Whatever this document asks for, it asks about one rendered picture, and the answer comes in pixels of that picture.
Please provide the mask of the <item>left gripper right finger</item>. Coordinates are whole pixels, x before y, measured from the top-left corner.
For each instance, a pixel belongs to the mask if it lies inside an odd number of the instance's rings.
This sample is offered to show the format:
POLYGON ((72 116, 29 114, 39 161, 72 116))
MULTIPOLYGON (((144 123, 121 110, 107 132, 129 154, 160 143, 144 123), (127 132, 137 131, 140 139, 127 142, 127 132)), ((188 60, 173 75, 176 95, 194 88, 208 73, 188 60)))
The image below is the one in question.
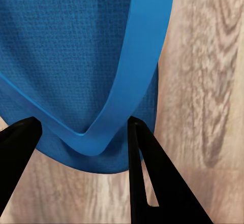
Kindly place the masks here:
POLYGON ((127 125, 131 224, 213 224, 147 124, 127 125), (159 207, 147 203, 141 150, 159 207))

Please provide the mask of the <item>sandal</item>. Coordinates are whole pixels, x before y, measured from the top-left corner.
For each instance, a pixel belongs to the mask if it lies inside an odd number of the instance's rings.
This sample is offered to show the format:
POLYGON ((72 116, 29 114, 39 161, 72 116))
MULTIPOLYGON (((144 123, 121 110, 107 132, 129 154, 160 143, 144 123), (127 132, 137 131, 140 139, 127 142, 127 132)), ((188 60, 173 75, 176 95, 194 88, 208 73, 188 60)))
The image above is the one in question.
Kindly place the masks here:
POLYGON ((66 166, 128 171, 130 116, 155 131, 172 3, 0 0, 0 117, 37 118, 36 150, 66 166))

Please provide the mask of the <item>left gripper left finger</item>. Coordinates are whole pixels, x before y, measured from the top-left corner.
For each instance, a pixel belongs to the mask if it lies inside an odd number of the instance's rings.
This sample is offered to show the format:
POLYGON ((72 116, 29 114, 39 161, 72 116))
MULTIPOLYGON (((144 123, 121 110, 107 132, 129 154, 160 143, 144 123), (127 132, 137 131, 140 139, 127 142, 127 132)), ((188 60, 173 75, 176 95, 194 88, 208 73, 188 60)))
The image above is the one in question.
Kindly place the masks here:
POLYGON ((42 124, 35 117, 0 132, 0 217, 42 134, 42 124))

